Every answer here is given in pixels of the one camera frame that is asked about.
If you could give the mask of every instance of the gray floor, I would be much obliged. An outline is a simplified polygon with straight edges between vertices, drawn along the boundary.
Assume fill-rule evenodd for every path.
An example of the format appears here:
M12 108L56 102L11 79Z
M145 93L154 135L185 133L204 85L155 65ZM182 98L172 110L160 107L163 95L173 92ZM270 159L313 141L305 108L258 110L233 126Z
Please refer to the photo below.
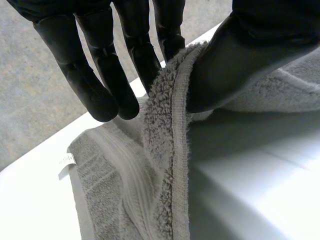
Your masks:
M150 37L156 54L162 61L154 26L153 6L150 4ZM70 89L32 24L6 1L0 2L0 9L1 171L84 114L86 109ZM186 0L181 27L186 43L224 20L231 9L232 0ZM125 73L132 81L138 75L126 52L118 15L115 10L113 13L115 46ZM83 47L93 67L85 43Z

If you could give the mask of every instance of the white tag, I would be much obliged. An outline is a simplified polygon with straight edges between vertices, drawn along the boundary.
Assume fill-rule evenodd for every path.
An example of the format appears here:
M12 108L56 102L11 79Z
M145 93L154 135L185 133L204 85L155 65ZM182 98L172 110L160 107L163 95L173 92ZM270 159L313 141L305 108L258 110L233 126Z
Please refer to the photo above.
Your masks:
M72 153L66 153L65 156L58 163L58 174L70 164L77 164Z

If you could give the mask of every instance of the folded towel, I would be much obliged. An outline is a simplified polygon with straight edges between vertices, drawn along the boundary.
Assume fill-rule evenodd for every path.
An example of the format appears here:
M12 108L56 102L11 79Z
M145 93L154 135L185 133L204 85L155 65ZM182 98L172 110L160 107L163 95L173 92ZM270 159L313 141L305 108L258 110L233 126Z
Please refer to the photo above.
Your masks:
M70 178L83 240L187 240L187 129L212 111L188 114L193 64L207 43L191 45L159 72L140 114L89 129L69 146ZM320 109L320 52L278 69L224 108L242 112Z

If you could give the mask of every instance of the black glove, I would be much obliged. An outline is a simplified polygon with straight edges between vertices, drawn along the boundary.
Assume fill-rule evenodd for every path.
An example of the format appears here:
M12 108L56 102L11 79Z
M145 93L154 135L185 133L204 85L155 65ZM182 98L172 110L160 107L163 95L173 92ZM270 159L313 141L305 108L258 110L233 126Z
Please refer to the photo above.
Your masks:
M107 122L139 113L138 101L119 62L111 0L8 0L51 50L68 83L89 113ZM129 55L147 93L161 68L150 43L148 0L114 0ZM158 41L165 61L185 47L180 25L185 0L153 0ZM78 21L105 88L88 64Z

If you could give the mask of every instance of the white surface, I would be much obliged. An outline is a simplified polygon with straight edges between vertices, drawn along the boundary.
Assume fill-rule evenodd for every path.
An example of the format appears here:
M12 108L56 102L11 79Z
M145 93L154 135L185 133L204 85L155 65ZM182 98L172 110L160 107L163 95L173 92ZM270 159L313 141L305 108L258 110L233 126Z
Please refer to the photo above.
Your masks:
M320 240L320 111L214 114L190 128L191 219L203 208L237 239ZM219 239L209 227L195 239Z
M139 79L130 85L137 97L145 94ZM70 177L59 180L57 164L79 134L101 124L85 113L0 172L0 240L81 239Z

